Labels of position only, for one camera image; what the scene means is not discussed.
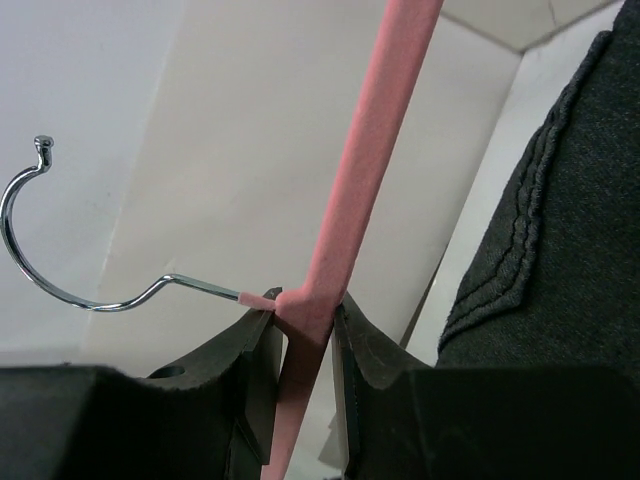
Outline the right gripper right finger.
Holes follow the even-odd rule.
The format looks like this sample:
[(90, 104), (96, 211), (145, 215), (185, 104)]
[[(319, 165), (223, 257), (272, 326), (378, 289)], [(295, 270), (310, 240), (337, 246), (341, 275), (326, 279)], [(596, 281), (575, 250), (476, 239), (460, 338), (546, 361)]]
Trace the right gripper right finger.
[(334, 317), (347, 479), (635, 479), (639, 394), (598, 367), (433, 368), (345, 298)]

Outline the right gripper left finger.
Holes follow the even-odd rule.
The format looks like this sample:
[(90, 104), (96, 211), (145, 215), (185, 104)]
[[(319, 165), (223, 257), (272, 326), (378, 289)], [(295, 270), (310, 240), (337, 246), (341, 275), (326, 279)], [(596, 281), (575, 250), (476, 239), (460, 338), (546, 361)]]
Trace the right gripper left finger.
[(267, 311), (146, 378), (100, 365), (1, 372), (5, 479), (256, 479), (283, 337)]

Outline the pink plastic hanger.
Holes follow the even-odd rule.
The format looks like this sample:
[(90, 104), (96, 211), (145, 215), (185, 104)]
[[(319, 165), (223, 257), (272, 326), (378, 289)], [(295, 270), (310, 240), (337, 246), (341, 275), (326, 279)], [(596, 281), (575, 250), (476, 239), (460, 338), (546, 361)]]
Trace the pink plastic hanger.
[(305, 281), (274, 300), (179, 274), (164, 275), (136, 297), (112, 304), (82, 299), (50, 283), (23, 255), (12, 225), (19, 191), (52, 165), (54, 141), (49, 136), (35, 138), (37, 164), (16, 175), (3, 193), (1, 233), (12, 259), (29, 280), (67, 304), (88, 311), (121, 312), (176, 284), (276, 314), (288, 346), (278, 381), (272, 449), (261, 471), (264, 479), (282, 479), (289, 467), (333, 330), (334, 312), (345, 297), (441, 8), (439, 1), (387, 4)]

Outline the black trousers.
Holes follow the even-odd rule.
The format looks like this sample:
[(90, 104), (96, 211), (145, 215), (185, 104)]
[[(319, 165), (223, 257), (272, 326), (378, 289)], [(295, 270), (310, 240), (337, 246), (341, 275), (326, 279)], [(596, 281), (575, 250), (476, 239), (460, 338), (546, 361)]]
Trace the black trousers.
[(639, 5), (599, 33), (516, 165), (460, 283), (441, 368), (639, 375)]

